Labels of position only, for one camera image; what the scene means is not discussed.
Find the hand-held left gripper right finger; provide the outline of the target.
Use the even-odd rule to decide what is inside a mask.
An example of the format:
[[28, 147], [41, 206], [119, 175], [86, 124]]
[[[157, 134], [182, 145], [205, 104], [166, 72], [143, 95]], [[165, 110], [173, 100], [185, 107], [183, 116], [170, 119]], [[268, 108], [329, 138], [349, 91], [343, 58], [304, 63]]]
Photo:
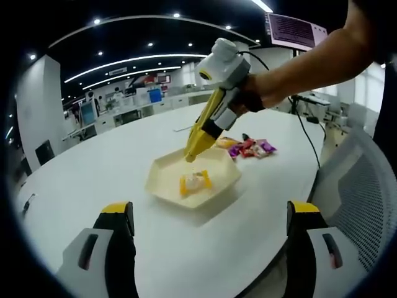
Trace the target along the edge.
[[365, 275], [355, 245], [315, 205], [287, 203], [287, 297], [348, 297]]

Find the person's right hand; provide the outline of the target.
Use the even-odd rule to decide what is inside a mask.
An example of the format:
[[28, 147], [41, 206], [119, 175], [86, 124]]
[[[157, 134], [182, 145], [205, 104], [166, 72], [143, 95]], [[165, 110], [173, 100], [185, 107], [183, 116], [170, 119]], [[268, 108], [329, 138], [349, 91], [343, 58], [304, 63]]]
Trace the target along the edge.
[[263, 96], [256, 86], [256, 76], [247, 75], [237, 87], [237, 93], [231, 101], [230, 107], [239, 117], [247, 112], [259, 112], [265, 109]]

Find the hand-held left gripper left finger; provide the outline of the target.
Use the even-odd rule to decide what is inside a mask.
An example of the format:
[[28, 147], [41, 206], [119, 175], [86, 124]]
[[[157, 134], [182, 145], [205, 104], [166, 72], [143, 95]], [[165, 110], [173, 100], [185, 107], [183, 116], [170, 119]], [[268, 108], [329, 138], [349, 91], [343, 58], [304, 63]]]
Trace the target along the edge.
[[133, 204], [108, 205], [65, 248], [56, 277], [73, 297], [138, 297], [134, 236]]

